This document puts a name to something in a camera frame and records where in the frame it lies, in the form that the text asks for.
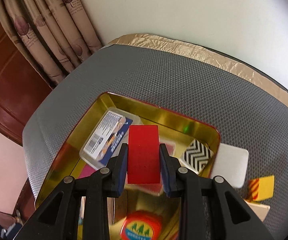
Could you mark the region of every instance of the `gray textured surface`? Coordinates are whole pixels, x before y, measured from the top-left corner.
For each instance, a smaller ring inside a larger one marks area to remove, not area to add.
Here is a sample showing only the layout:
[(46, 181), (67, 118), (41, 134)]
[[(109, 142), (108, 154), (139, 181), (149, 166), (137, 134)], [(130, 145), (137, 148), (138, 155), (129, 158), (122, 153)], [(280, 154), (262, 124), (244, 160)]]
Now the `gray textured surface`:
[[(221, 141), (248, 149), (246, 179), (275, 175), (265, 225), (288, 234), (288, 108), (251, 83), (199, 61), (114, 45), (98, 51), (40, 105), (23, 132), (27, 171), (36, 196), (63, 141), (105, 91), (137, 98), (217, 127)], [(239, 191), (246, 196), (246, 184)]]

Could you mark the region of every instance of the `wooden door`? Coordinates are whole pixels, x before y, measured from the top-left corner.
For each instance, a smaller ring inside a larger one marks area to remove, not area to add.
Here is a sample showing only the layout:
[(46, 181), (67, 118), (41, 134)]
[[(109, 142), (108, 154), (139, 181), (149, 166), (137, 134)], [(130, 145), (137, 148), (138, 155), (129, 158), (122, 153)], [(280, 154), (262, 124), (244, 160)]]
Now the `wooden door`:
[(26, 122), (50, 92), (0, 24), (0, 132), (22, 145)]

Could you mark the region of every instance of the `beige curtain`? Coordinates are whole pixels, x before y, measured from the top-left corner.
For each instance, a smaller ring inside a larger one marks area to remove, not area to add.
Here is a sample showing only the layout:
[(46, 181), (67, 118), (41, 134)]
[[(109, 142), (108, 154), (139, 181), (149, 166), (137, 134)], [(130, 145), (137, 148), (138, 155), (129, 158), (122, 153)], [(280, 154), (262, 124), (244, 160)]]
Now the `beige curtain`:
[(0, 0), (0, 22), (51, 86), (102, 47), (80, 0)]

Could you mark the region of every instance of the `blue label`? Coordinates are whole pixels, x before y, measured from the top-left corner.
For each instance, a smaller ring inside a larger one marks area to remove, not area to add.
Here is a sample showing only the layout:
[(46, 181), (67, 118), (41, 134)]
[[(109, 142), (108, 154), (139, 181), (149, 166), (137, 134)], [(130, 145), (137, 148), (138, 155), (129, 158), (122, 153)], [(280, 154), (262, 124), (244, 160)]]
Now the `blue label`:
[(114, 141), (109, 145), (104, 157), (99, 161), (101, 164), (107, 165), (109, 159), (113, 155), (115, 149), (117, 148), (117, 146), (119, 145), (120, 141), (122, 140), (122, 138), (126, 134), (128, 128), (132, 124), (132, 122), (133, 122), (133, 120), (131, 120), (131, 119), (126, 117), (126, 122), (118, 130), (118, 132), (116, 133)]
[(125, 229), (125, 234), (129, 240), (151, 240), (151, 237), (141, 236), (137, 232), (133, 232), (128, 228)]

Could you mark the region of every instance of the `wall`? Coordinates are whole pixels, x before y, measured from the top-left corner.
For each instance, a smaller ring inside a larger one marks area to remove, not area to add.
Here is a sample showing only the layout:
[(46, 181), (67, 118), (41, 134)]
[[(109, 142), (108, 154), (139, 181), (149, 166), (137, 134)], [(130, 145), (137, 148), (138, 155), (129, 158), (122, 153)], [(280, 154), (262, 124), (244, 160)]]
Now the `wall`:
[(13, 213), (27, 179), (24, 150), (0, 133), (0, 211)]
[(152, 33), (243, 60), (288, 89), (288, 0), (82, 0), (101, 41)]

